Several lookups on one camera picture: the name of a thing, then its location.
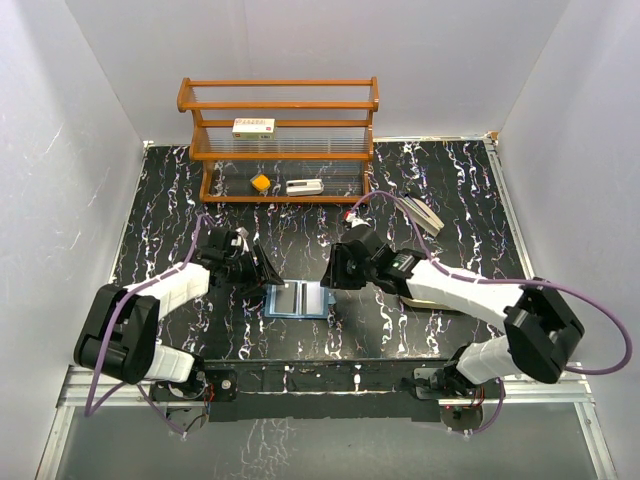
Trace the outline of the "white magnetic stripe card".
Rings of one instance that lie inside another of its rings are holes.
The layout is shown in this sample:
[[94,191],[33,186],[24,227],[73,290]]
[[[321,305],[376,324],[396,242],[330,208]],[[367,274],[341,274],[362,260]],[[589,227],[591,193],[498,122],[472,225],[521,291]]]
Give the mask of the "white magnetic stripe card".
[[305,315],[320,315],[325,310],[325,289],[319,282],[302,285],[302,310]]

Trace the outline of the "black credit card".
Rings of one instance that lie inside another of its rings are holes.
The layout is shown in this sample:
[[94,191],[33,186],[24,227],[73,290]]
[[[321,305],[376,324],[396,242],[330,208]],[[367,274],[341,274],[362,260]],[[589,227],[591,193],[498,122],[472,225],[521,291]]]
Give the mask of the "black credit card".
[[274,290],[274,312],[276,314],[293,314],[296,312],[296,285],[286,283],[278,285]]

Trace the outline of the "blue leather card holder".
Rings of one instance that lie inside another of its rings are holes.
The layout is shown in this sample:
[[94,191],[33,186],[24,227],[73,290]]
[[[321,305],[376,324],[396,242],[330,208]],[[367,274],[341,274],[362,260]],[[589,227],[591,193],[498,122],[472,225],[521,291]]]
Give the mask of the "blue leather card holder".
[[296,285],[296,293],[297,293],[297,301],[296,301],[296,312],[293,314],[276,314],[274,312],[274,290],[276,285],[271,285],[269,290],[266,293],[265,297],[265,309],[264,316],[268,318],[290,318],[290,319],[298,319],[298,320],[326,320],[329,317],[330,310],[335,305],[336,300],[333,294],[330,292],[328,288],[325,288],[325,310],[320,315],[305,315],[302,310],[302,285],[307,282],[318,282],[318,281],[306,281],[306,280],[285,280],[286,283],[293,283]]

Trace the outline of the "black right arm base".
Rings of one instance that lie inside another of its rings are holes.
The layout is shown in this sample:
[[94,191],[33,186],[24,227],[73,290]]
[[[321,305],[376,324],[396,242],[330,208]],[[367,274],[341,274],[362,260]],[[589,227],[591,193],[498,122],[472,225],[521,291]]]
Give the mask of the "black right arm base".
[[[490,383],[496,384],[497,404],[485,419],[484,403]],[[462,404],[440,406],[440,421],[448,434],[462,435],[469,439],[488,430],[499,418],[506,397],[504,382],[497,378],[481,384],[472,384],[452,367],[441,369],[416,368],[410,376],[402,377],[399,389],[417,400],[458,399]]]

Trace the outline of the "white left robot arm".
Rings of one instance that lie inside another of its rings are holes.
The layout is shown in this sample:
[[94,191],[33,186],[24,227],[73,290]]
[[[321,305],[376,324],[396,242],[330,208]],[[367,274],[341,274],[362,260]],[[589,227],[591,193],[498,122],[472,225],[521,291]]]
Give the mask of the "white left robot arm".
[[160,320],[212,287],[229,284],[253,297],[283,283],[264,249],[248,244],[244,230],[215,227],[187,262],[143,283],[102,286],[76,342],[74,361],[126,384],[169,382],[182,397],[197,398],[207,376],[196,368],[195,355],[157,343]]

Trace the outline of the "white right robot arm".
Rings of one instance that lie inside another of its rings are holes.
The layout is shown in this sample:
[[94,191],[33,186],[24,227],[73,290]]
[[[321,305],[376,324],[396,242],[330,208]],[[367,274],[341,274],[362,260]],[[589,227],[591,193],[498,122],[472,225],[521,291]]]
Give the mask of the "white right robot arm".
[[489,380],[516,374],[553,384],[584,336],[556,290],[491,284],[466,270],[444,274],[424,252],[395,251],[361,224],[332,245],[321,284],[359,290],[369,283],[388,294],[450,307],[501,331],[497,338],[459,347],[442,368],[415,383],[445,395],[466,397]]

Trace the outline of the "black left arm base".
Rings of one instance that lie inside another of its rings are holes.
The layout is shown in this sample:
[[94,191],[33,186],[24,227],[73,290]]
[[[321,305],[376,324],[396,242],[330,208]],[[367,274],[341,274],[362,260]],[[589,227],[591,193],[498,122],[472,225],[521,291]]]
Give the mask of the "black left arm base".
[[238,395],[237,374],[228,368],[191,373],[185,383],[154,381],[150,399],[184,437],[210,422],[232,421]]

